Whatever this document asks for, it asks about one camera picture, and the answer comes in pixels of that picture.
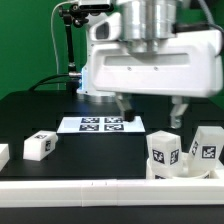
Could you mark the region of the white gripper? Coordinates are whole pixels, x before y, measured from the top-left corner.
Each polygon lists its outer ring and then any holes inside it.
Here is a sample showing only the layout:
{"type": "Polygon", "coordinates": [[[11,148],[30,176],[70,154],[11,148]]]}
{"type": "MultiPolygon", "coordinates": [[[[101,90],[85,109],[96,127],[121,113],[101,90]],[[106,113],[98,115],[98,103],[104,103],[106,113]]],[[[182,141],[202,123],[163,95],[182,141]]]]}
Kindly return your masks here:
{"type": "Polygon", "coordinates": [[[123,39],[126,27],[141,25],[124,25],[115,13],[89,28],[88,79],[95,90],[116,93],[115,101],[127,122],[135,116],[130,94],[173,96],[170,125],[180,128],[187,97],[208,97],[222,89],[221,32],[186,32],[151,41],[123,39]]]}

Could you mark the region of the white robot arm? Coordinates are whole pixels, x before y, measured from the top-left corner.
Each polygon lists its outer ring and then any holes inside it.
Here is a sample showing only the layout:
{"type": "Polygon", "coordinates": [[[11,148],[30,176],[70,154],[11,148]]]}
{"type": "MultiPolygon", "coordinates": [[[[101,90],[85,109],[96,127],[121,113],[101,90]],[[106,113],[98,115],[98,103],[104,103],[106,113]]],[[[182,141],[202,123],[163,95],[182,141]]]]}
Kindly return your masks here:
{"type": "Polygon", "coordinates": [[[177,22],[187,0],[81,0],[89,13],[87,62],[80,92],[101,101],[114,98],[123,118],[134,119],[132,94],[172,98],[170,123],[181,126],[190,97],[210,97],[223,86],[223,30],[212,19],[177,22]],[[104,6],[119,10],[110,16],[104,6]]]}

